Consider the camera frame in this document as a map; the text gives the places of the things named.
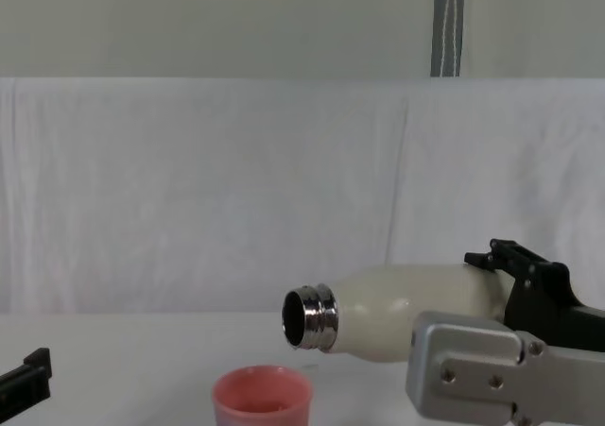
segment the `gray metal bracket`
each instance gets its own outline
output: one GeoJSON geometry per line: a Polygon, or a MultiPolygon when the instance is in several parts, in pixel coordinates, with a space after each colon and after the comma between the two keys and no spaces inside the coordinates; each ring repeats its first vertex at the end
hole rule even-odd
{"type": "Polygon", "coordinates": [[[423,417],[486,426],[605,424],[605,354],[549,347],[488,319],[422,313],[406,392],[423,417]]]}

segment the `bolt hole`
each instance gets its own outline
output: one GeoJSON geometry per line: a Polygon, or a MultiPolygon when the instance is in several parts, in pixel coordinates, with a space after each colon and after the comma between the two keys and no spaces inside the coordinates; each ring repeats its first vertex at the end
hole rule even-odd
{"type": "Polygon", "coordinates": [[[490,384],[490,387],[494,390],[499,390],[500,388],[502,388],[502,385],[504,385],[504,379],[502,379],[501,376],[497,376],[494,374],[493,376],[491,376],[488,383],[490,384]]]}
{"type": "Polygon", "coordinates": [[[542,355],[542,352],[545,351],[545,347],[542,343],[533,342],[529,345],[529,353],[534,357],[542,355]]]}
{"type": "Polygon", "coordinates": [[[456,373],[451,369],[445,368],[441,372],[441,380],[445,383],[452,383],[456,380],[456,373]]]}
{"type": "Polygon", "coordinates": [[[517,422],[517,426],[531,426],[533,423],[528,417],[521,417],[517,422]]]}

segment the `pink cup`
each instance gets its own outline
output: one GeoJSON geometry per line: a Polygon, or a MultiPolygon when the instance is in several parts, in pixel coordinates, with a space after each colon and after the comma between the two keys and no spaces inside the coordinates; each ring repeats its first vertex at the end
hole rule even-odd
{"type": "Polygon", "coordinates": [[[217,426],[308,426],[313,388],[281,366],[242,367],[213,388],[217,426]]]}

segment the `white backdrop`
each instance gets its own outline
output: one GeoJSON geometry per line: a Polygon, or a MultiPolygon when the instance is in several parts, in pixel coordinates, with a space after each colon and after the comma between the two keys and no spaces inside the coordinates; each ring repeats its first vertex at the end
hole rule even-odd
{"type": "Polygon", "coordinates": [[[272,311],[511,238],[605,307],[603,80],[0,84],[0,308],[272,311]]]}

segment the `white bottle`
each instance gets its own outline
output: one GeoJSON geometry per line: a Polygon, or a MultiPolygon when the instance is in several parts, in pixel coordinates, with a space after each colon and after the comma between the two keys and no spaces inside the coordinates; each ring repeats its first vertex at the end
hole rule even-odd
{"type": "Polygon", "coordinates": [[[331,284],[289,292],[282,309],[295,348],[350,353],[373,362],[406,361],[422,311],[502,320],[510,275],[467,264],[376,267],[331,284]]]}

